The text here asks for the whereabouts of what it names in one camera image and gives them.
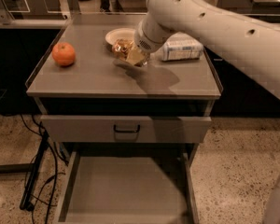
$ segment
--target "table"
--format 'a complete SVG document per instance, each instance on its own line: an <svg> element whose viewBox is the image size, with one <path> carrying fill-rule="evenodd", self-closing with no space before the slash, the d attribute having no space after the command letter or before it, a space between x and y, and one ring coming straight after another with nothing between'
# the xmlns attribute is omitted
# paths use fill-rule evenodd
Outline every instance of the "table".
<svg viewBox="0 0 280 224"><path fill-rule="evenodd" d="M76 16L54 41L76 48L75 64L48 52L27 82L50 138L73 149L55 223L198 222L189 166L221 87L207 54L165 63L156 52L141 68L115 59L105 35L143 16Z"/></svg>

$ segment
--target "terrazzo floor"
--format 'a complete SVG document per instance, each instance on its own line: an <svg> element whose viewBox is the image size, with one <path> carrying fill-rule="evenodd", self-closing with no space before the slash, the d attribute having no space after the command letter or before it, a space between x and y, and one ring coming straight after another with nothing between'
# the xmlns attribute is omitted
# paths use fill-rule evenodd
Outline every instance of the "terrazzo floor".
<svg viewBox="0 0 280 224"><path fill-rule="evenodd" d="M37 132L32 117L23 116ZM40 137L25 128L21 117L0 115L0 165L27 163L37 152ZM66 173L60 160L59 172ZM261 223L277 177L280 175L280 119L213 118L204 142L198 146L190 168L201 224ZM34 195L54 174L54 161L45 152ZM64 175L58 176L56 204ZM45 223L47 206L38 202L32 213L20 210L25 174L0 175L0 223ZM52 183L40 199L48 202ZM54 216L51 207L49 222Z"/></svg>

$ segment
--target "closed drawer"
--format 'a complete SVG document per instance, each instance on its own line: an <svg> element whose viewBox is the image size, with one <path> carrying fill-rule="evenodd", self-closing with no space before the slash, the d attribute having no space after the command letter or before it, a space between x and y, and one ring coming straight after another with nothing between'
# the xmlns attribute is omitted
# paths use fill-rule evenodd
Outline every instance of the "closed drawer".
<svg viewBox="0 0 280 224"><path fill-rule="evenodd" d="M42 116L55 142L201 143L209 117Z"/></svg>

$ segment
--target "black metal bar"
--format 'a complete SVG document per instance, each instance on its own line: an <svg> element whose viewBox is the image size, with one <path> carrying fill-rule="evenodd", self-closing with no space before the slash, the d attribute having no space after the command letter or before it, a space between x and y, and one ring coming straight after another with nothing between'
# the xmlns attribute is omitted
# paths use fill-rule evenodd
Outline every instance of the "black metal bar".
<svg viewBox="0 0 280 224"><path fill-rule="evenodd" d="M48 147L48 133L44 132L41 143L39 145L36 157L35 157L35 162L33 164L33 169L31 173L29 174L28 182L25 186L25 191L22 195L21 199L21 204L20 204L20 210L25 210L30 206L30 197L31 193L33 191L34 185L35 185L35 180L38 174L38 169L40 166L40 162L44 156L44 152Z"/></svg>
<svg viewBox="0 0 280 224"><path fill-rule="evenodd" d="M32 163L0 165L0 175L27 173L33 168Z"/></svg>

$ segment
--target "drawer handle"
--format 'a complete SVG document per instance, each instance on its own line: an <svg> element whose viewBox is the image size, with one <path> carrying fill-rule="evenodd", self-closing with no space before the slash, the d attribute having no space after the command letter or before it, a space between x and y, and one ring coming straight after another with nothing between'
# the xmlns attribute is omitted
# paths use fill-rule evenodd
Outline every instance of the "drawer handle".
<svg viewBox="0 0 280 224"><path fill-rule="evenodd" d="M118 128L116 127L116 124L114 124L113 126L113 130L115 133L139 133L140 131L140 124L137 125L137 128L135 130L132 131L124 131L124 130L118 130Z"/></svg>

